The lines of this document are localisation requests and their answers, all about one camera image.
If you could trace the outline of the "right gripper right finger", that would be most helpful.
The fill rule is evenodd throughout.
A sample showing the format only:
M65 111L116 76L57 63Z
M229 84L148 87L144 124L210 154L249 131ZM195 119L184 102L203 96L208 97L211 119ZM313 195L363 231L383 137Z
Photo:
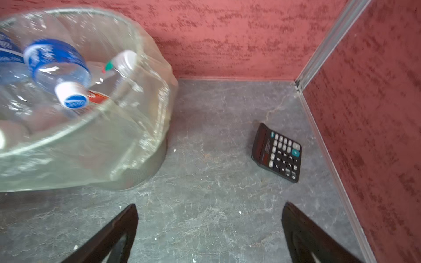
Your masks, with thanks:
M293 203L286 202L282 227L294 263L359 263L360 260L317 226Z

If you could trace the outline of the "red white label water bottle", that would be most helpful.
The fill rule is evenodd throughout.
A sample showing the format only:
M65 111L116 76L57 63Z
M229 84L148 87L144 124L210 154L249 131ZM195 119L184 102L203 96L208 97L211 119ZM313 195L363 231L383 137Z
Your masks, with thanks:
M86 107L72 110L72 112L76 114L77 116L82 116L86 113L91 112L98 105L102 104L103 102L107 101L110 98L109 96L100 92L96 92L96 91L88 91L87 96L89 99L89 103Z

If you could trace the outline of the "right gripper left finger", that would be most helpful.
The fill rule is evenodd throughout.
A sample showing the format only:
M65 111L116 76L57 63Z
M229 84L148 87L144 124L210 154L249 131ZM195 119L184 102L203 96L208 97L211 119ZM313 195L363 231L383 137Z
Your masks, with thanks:
M136 205L130 204L83 246L63 260L65 263L126 263L138 227Z

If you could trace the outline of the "blue label bottle cap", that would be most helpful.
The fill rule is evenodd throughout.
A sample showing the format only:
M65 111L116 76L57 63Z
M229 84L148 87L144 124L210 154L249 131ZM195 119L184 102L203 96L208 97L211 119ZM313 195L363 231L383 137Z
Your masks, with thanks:
M1 32L1 85L22 82L30 77L20 47Z

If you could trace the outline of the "small blue label bottle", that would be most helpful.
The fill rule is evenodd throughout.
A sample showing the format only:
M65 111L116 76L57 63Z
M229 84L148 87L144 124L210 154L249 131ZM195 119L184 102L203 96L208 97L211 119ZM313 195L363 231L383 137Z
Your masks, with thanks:
M82 55L70 44L38 39L24 49L24 61L33 80L70 110L88 105L92 75Z

